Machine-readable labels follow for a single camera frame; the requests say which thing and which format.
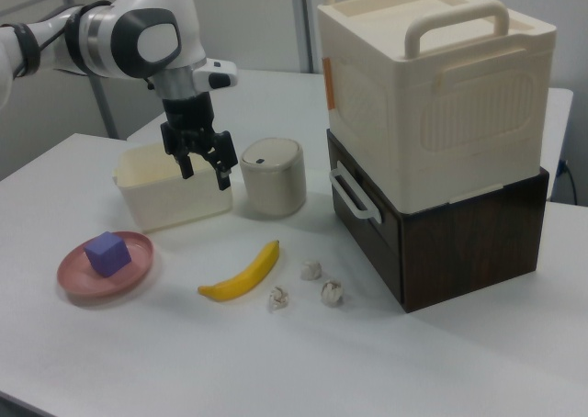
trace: purple block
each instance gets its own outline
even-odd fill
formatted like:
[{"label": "purple block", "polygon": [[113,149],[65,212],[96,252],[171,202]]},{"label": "purple block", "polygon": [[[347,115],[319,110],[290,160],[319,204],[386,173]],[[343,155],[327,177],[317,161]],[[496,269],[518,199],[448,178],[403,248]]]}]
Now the purple block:
[{"label": "purple block", "polygon": [[117,273],[130,262],[129,249],[119,236],[105,231],[84,247],[90,265],[103,277]]}]

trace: banana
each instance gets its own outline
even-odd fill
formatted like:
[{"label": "banana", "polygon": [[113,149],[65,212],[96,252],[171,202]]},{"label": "banana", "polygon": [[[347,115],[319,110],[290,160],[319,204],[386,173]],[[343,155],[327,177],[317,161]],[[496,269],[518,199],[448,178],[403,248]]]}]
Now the banana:
[{"label": "banana", "polygon": [[259,284],[279,257],[279,241],[269,242],[240,274],[214,286],[200,286],[198,293],[217,301],[239,298]]}]

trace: dark wood drawer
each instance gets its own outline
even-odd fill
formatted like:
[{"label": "dark wood drawer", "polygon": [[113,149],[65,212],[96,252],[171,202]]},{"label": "dark wood drawer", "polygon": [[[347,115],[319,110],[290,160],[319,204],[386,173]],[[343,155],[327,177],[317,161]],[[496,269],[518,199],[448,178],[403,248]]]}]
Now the dark wood drawer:
[{"label": "dark wood drawer", "polygon": [[[382,222],[360,220],[334,190],[334,209],[406,311],[535,270],[548,173],[478,197],[400,213],[328,131],[331,167],[347,169]],[[355,204],[351,186],[341,183]]]}]

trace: drawer handle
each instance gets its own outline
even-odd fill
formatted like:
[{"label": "drawer handle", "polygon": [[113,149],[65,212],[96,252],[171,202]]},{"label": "drawer handle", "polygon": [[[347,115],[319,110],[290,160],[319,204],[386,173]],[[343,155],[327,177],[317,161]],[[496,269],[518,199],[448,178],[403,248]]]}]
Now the drawer handle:
[{"label": "drawer handle", "polygon": [[[341,184],[337,181],[337,176],[340,176],[349,185],[349,187],[351,187],[353,193],[356,194],[364,206],[366,206],[366,210],[362,210],[356,206],[356,203],[353,202],[351,197],[348,196],[345,192],[345,189],[343,189]],[[370,218],[373,218],[376,220],[377,224],[382,223],[382,217],[376,205],[371,199],[369,199],[368,194],[364,192],[364,189],[359,186],[357,181],[353,176],[351,176],[351,174],[349,174],[349,171],[345,169],[345,166],[343,166],[341,162],[337,162],[336,169],[333,169],[329,173],[329,179],[331,180],[331,184],[333,185],[334,190],[336,190],[339,194],[339,197],[343,199],[343,201],[349,207],[349,210],[351,210],[351,213],[353,213],[357,218],[360,220],[369,220]]]}]

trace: open plastic bin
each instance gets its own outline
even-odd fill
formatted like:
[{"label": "open plastic bin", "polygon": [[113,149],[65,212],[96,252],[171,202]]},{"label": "open plastic bin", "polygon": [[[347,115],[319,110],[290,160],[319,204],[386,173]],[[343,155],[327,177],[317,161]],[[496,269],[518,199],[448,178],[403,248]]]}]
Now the open plastic bin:
[{"label": "open plastic bin", "polygon": [[496,0],[324,0],[330,128],[402,213],[539,173],[555,27]]},{"label": "open plastic bin", "polygon": [[232,189],[220,191],[216,173],[190,154],[194,175],[182,178],[162,143],[130,149],[119,157],[113,179],[143,231],[209,217],[231,209]]}]

